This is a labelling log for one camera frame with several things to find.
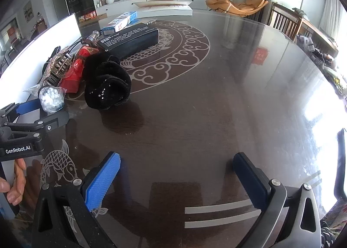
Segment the white flat cardboard box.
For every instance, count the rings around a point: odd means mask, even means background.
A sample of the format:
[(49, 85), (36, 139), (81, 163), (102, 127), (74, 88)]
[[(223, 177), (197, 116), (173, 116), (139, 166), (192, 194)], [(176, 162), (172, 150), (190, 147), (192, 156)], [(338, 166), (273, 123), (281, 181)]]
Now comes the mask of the white flat cardboard box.
[(148, 2), (136, 2), (138, 18), (154, 18), (161, 16), (192, 16), (192, 8), (188, 2), (175, 0), (151, 0)]

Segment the orange lounge chair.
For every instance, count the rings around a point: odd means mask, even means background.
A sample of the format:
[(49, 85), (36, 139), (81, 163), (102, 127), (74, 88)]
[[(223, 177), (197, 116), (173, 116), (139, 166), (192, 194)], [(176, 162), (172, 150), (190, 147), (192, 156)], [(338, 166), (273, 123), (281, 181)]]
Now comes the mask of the orange lounge chair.
[(230, 0), (207, 0), (205, 3), (210, 10), (215, 12), (247, 17), (259, 12), (269, 2), (267, 0), (246, 0), (242, 3), (235, 3)]

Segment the bag of cotton swabs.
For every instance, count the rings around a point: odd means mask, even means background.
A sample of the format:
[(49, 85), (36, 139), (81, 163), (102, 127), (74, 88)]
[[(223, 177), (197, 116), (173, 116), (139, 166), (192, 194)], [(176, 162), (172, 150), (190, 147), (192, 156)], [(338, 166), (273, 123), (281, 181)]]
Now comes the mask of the bag of cotton swabs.
[(42, 109), (48, 114), (53, 114), (62, 110), (65, 105), (66, 90), (62, 87), (37, 84), (28, 88), (25, 92), (37, 97)]

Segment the blue white ointment box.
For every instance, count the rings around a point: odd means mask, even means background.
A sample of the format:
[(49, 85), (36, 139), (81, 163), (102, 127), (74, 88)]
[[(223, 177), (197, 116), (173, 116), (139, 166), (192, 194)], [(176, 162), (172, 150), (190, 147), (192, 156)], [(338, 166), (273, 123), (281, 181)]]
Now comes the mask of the blue white ointment box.
[(102, 34), (104, 36), (113, 35), (129, 25), (134, 19), (137, 18), (137, 11), (125, 12), (113, 19), (106, 26), (102, 28)]

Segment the black fuzzy hair scrunchie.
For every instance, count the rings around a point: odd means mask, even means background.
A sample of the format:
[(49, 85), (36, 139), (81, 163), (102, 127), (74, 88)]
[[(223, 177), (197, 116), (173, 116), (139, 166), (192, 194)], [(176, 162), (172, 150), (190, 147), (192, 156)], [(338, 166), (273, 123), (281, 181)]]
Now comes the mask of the black fuzzy hair scrunchie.
[(109, 52), (99, 52), (86, 58), (82, 79), (88, 107), (107, 110), (124, 104), (131, 92), (131, 78), (121, 62)]

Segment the small glass bottle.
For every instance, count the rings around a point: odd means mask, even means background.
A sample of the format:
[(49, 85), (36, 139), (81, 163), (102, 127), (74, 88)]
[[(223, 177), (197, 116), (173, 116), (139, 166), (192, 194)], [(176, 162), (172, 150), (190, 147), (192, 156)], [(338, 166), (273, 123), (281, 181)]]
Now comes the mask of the small glass bottle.
[(91, 47), (97, 46), (97, 39), (99, 38), (100, 33), (97, 30), (94, 30), (88, 37), (84, 37), (82, 42)]

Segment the white storage box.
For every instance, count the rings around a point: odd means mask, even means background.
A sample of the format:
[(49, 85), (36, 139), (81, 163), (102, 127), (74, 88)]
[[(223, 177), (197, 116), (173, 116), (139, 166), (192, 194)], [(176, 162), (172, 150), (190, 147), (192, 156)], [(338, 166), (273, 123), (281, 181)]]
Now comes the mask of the white storage box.
[(54, 48), (70, 46), (80, 37), (77, 18), (72, 14), (34, 38), (1, 75), (1, 107), (26, 102), (29, 98), (26, 90), (41, 79), (43, 65)]

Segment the white tv cabinet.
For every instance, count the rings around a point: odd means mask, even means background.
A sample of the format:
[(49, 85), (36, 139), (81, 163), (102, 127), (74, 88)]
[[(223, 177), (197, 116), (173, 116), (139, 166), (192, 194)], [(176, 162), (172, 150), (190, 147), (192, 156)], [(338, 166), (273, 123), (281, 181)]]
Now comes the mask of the white tv cabinet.
[(189, 5), (192, 9), (207, 10), (207, 0), (119, 0), (96, 8), (97, 15), (106, 14), (108, 17), (135, 11), (142, 7), (167, 6), (167, 5)]

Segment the black rectangular box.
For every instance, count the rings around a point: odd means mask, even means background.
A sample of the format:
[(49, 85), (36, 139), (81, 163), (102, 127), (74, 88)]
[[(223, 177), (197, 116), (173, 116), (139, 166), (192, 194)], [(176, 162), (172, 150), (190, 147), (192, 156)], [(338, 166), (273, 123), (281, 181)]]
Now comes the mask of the black rectangular box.
[(97, 45), (116, 57), (124, 60), (146, 50), (159, 42), (159, 30), (144, 23), (122, 29), (112, 36), (97, 41)]

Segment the wooden dining chair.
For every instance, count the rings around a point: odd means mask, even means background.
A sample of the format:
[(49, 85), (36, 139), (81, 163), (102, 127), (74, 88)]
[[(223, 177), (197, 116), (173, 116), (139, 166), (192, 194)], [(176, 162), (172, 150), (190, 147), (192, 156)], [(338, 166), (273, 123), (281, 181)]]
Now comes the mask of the wooden dining chair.
[(293, 10), (273, 2), (268, 25), (294, 41), (301, 28), (302, 18)]

